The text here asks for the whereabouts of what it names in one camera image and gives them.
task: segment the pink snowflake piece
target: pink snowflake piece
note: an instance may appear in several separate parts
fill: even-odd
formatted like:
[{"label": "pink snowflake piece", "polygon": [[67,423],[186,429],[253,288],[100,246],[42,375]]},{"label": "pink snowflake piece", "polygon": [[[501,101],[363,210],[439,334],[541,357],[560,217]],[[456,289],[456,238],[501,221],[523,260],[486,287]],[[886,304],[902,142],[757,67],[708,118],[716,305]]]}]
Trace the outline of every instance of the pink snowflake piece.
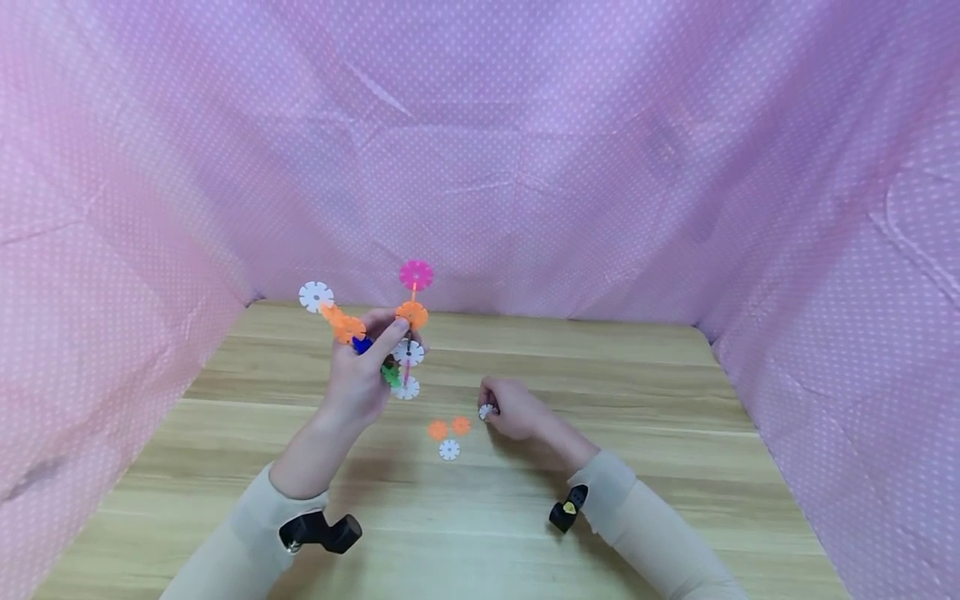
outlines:
[{"label": "pink snowflake piece", "polygon": [[422,260],[408,260],[400,267],[400,281],[408,290],[413,290],[416,284],[417,291],[422,292],[433,283],[433,269]]}]

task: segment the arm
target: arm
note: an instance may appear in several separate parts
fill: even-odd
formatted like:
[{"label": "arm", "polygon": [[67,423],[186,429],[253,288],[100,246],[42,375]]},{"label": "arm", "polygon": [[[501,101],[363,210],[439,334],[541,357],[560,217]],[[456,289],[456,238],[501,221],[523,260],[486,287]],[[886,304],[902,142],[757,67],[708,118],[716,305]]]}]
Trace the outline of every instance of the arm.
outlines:
[{"label": "arm", "polygon": [[498,414],[488,423],[515,440],[533,440],[557,456],[570,487],[586,485],[583,515],[663,598],[746,600],[747,595],[703,540],[623,461],[601,450],[515,380],[484,378],[479,404]]},{"label": "arm", "polygon": [[374,310],[363,320],[376,338],[373,346],[357,355],[349,346],[334,344],[320,410],[253,480],[161,600],[263,600],[293,564],[294,555],[280,542],[280,527],[326,508],[330,482],[390,396],[380,364],[408,323],[394,321],[391,310]]},{"label": "arm", "polygon": [[227,520],[194,552],[161,600],[262,600],[294,555],[277,531],[300,515],[326,509],[330,480],[359,436],[319,412],[264,468]]}]

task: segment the white snowflake piece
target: white snowflake piece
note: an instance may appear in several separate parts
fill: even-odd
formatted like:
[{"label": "white snowflake piece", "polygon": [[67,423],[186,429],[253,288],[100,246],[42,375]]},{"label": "white snowflake piece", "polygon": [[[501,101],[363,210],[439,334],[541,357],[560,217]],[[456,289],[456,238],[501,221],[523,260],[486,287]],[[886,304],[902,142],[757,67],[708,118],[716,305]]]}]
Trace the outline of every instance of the white snowflake piece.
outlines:
[{"label": "white snowflake piece", "polygon": [[456,440],[443,440],[440,442],[440,458],[447,462],[456,460],[460,456],[460,445]]},{"label": "white snowflake piece", "polygon": [[500,411],[498,411],[496,407],[493,406],[492,404],[484,404],[483,406],[480,407],[480,410],[477,411],[477,414],[480,416],[480,420],[487,420],[487,415],[489,415],[490,413],[499,415]]},{"label": "white snowflake piece", "polygon": [[321,281],[307,281],[300,288],[300,304],[315,313],[320,310],[321,304],[333,305],[333,290]]},{"label": "white snowflake piece", "polygon": [[412,400],[420,393],[420,382],[413,375],[410,375],[407,377],[407,385],[392,388],[390,392],[401,400]]},{"label": "white snowflake piece", "polygon": [[410,351],[407,351],[407,341],[400,340],[400,343],[394,348],[394,358],[401,367],[415,367],[423,362],[423,346],[415,340],[410,340]]}]

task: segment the black wrist sensor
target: black wrist sensor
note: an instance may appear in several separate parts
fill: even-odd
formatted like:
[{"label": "black wrist sensor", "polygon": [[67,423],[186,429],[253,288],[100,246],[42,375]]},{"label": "black wrist sensor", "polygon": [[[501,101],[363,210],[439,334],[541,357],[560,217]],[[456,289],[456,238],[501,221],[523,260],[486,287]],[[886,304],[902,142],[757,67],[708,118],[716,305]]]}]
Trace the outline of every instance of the black wrist sensor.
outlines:
[{"label": "black wrist sensor", "polygon": [[550,522],[561,532],[566,533],[577,520],[580,509],[584,508],[584,502],[587,501],[587,486],[576,486],[566,495],[564,502],[558,502],[553,505],[550,511]]},{"label": "black wrist sensor", "polygon": [[353,515],[344,516],[331,527],[320,512],[287,521],[279,533],[283,547],[290,554],[296,554],[305,543],[318,543],[327,552],[343,554],[363,536],[363,529]]}]

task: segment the orange snowflake piece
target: orange snowflake piece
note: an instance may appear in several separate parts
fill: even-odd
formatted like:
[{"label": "orange snowflake piece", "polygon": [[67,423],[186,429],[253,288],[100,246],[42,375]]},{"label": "orange snowflake piece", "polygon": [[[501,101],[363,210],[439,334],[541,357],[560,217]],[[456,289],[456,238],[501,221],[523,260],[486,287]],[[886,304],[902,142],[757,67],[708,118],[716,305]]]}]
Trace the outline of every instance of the orange snowflake piece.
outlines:
[{"label": "orange snowflake piece", "polygon": [[367,337],[367,326],[356,317],[344,315],[340,323],[333,328],[333,335],[341,344],[349,344],[353,338],[362,340]]},{"label": "orange snowflake piece", "polygon": [[442,420],[433,421],[430,423],[430,426],[426,428],[426,434],[437,442],[445,440],[447,435],[446,423]]},{"label": "orange snowflake piece", "polygon": [[423,308],[423,304],[414,301],[404,302],[398,306],[396,308],[396,315],[410,322],[410,328],[414,331],[426,325],[426,321],[429,318],[426,309]]},{"label": "orange snowflake piece", "polygon": [[324,319],[330,324],[334,329],[340,325],[340,321],[346,316],[344,311],[340,309],[340,306],[336,304],[320,304],[320,314],[324,315]]},{"label": "orange snowflake piece", "polygon": [[458,436],[466,436],[470,432],[470,419],[466,417],[457,417],[451,424],[453,425],[453,433]]}]

